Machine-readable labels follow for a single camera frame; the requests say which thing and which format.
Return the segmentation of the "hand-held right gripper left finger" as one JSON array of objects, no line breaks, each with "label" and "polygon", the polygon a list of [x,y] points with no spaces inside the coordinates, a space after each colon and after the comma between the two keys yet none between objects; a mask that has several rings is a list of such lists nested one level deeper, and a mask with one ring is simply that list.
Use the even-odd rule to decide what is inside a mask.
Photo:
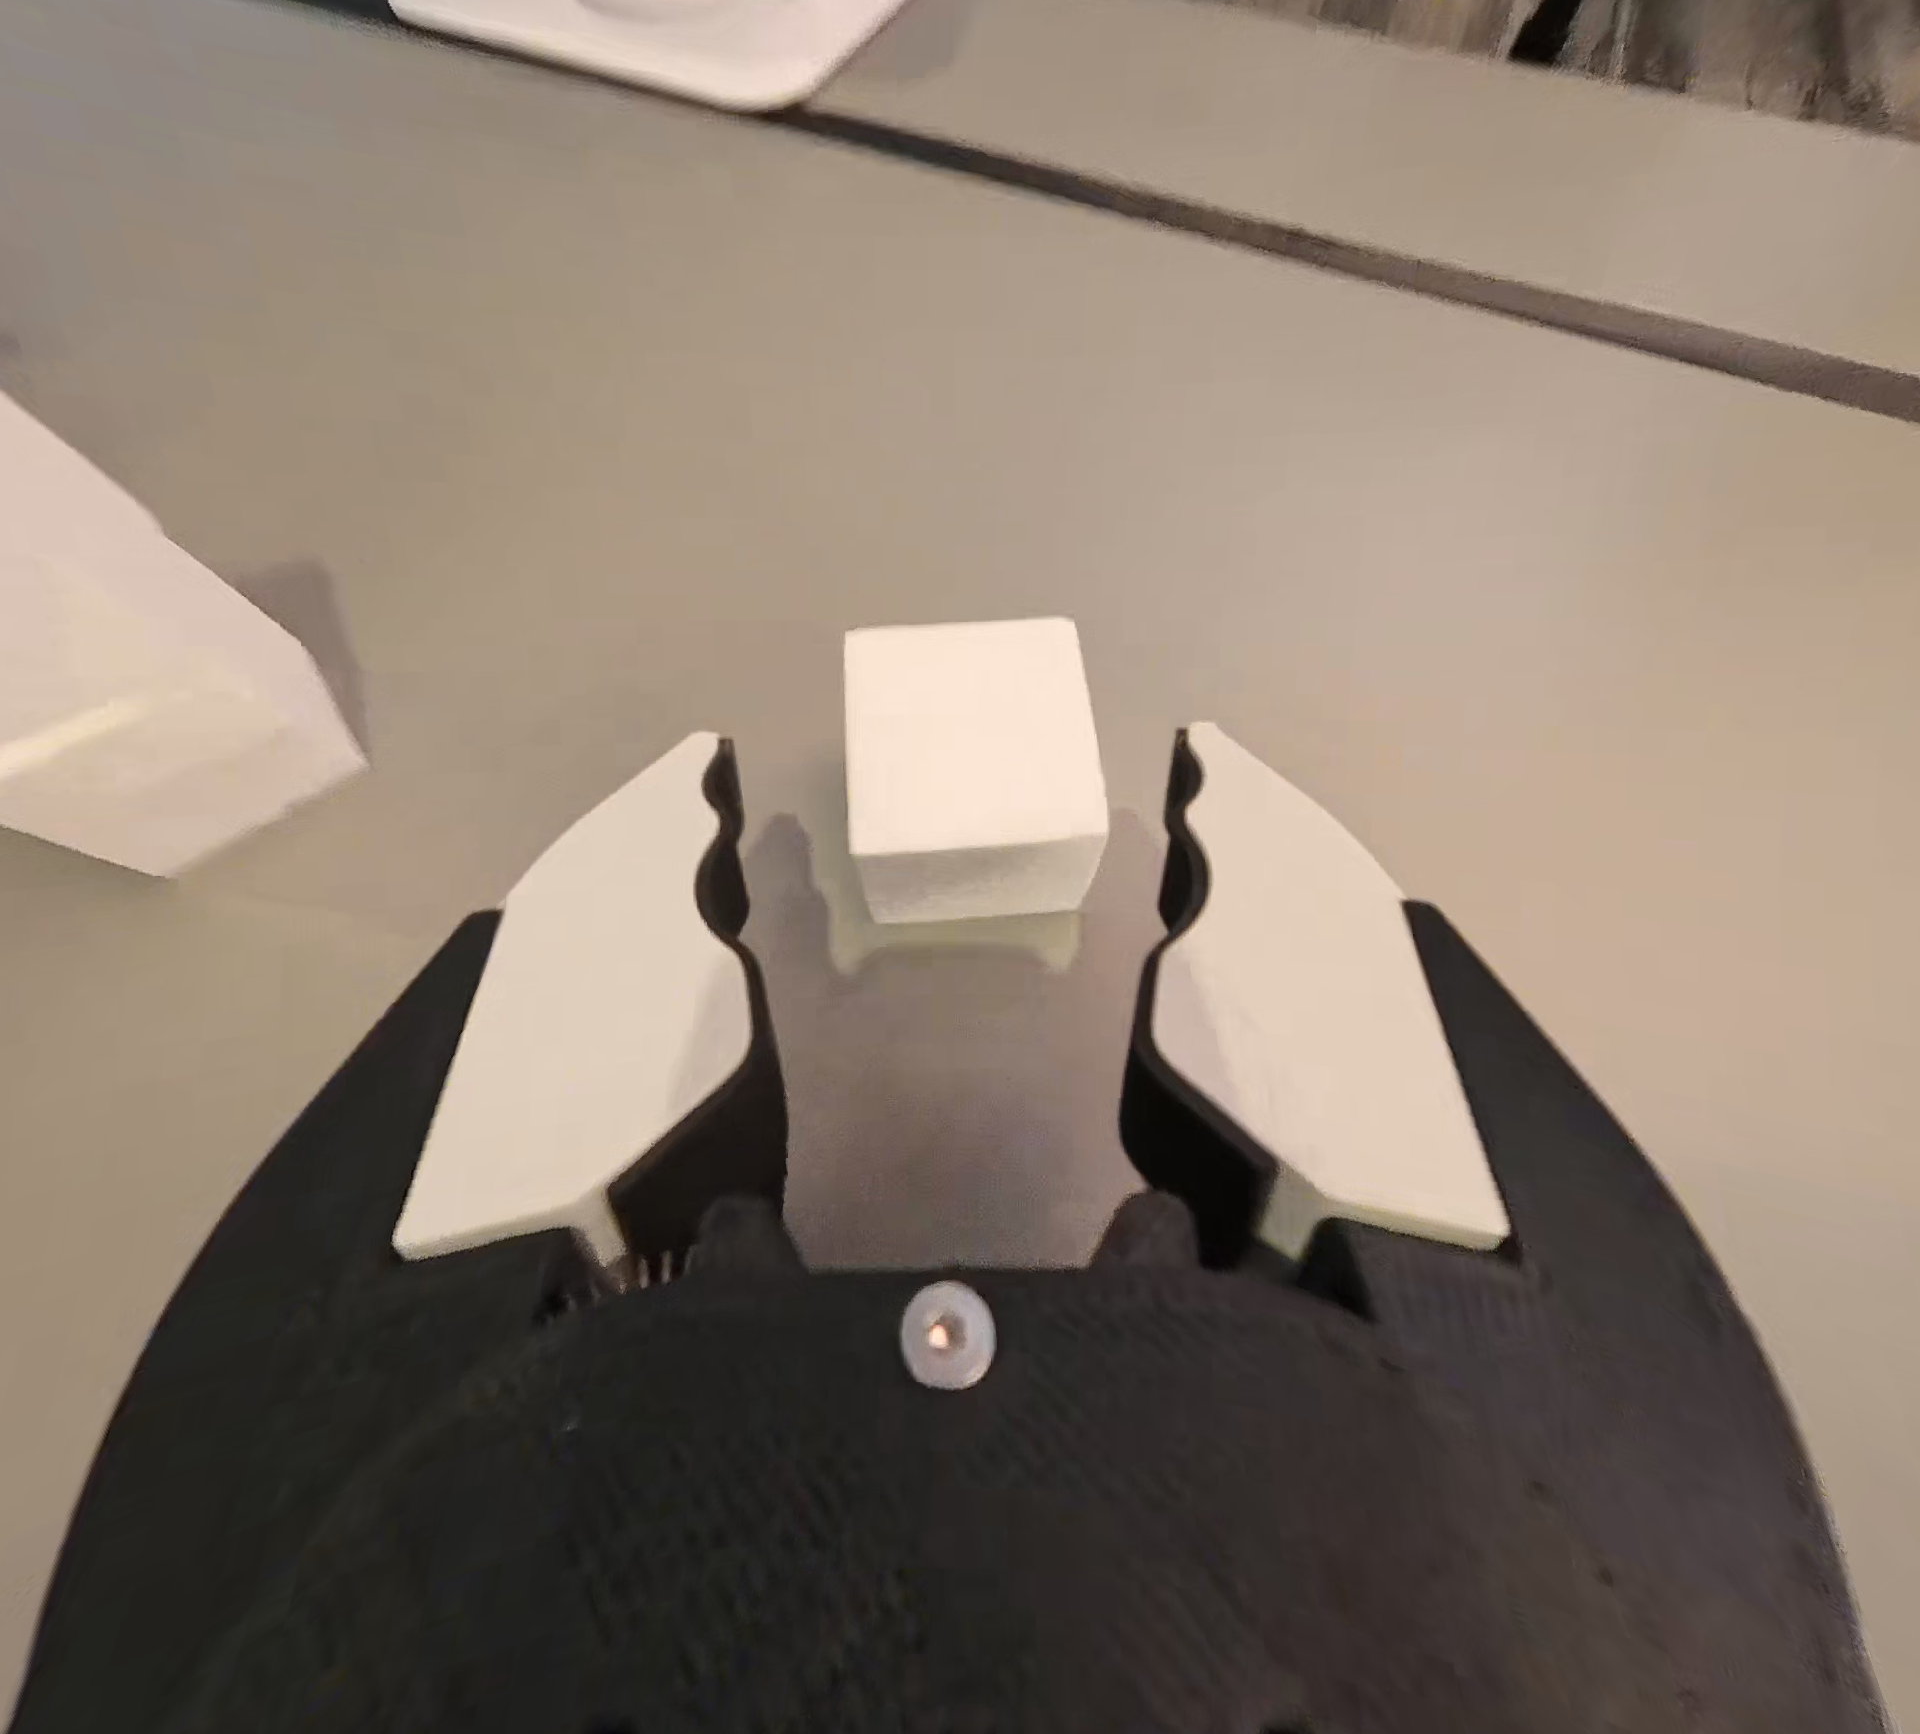
[{"label": "hand-held right gripper left finger", "polygon": [[395,1255],[563,1233],[597,1268],[682,1268],[717,1201],[780,1207],[743,810],[734,742],[688,734],[508,890]]}]

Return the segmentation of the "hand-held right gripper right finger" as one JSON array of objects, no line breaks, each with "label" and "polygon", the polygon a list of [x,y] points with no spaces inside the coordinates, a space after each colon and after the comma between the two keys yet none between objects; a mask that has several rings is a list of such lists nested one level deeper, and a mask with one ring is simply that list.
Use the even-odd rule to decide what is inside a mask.
[{"label": "hand-held right gripper right finger", "polygon": [[1406,892],[1214,723],[1172,744],[1164,832],[1118,1136],[1200,1266],[1300,1268],[1326,1225],[1499,1252],[1511,1221]]}]

